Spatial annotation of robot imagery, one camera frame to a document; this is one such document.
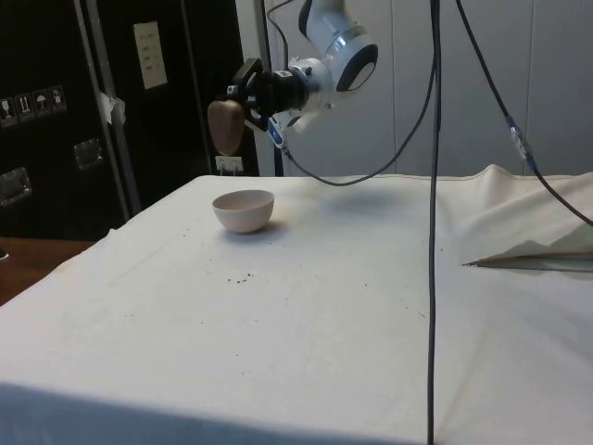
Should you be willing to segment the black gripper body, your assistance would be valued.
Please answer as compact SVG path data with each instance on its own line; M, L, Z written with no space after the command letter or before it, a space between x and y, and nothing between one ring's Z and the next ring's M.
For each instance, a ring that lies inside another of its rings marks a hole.
M302 109L308 99L306 79L296 68L265 71L256 80L257 111L262 116Z

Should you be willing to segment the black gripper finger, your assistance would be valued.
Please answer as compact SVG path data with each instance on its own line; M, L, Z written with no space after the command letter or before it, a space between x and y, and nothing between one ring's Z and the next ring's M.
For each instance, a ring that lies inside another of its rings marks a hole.
M245 112L245 119L251 127L261 130L262 132L268 131L269 117L259 110L255 98L248 98L243 105L243 109Z
M246 100L251 94L251 83L263 72L259 58L248 58L232 77L226 89L225 97L231 100Z

